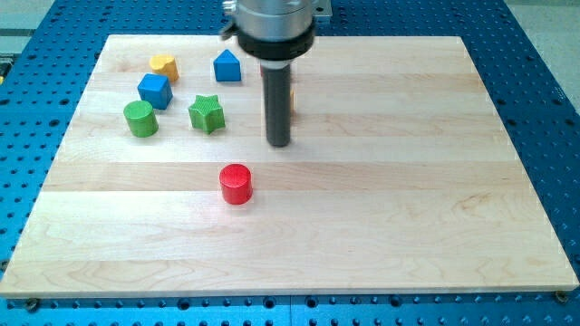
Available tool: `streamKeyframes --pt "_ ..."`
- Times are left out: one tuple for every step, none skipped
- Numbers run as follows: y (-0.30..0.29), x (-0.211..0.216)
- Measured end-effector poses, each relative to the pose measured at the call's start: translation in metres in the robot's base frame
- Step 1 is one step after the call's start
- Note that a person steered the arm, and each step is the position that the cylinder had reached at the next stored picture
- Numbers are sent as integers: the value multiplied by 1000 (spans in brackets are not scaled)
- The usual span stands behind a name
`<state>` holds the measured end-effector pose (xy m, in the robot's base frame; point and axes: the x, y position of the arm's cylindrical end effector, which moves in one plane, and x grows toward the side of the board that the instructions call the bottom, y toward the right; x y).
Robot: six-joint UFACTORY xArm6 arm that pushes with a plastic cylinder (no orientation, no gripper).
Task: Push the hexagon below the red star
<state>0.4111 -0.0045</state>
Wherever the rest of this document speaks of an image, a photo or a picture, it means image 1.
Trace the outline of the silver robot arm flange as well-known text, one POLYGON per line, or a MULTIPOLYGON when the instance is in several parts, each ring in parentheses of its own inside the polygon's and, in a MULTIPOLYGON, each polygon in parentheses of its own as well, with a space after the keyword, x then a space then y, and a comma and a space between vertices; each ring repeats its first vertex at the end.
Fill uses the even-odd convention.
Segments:
POLYGON ((220 31, 226 40, 259 60, 291 61, 314 44, 315 27, 332 17, 331 0, 225 0, 229 22, 220 31))

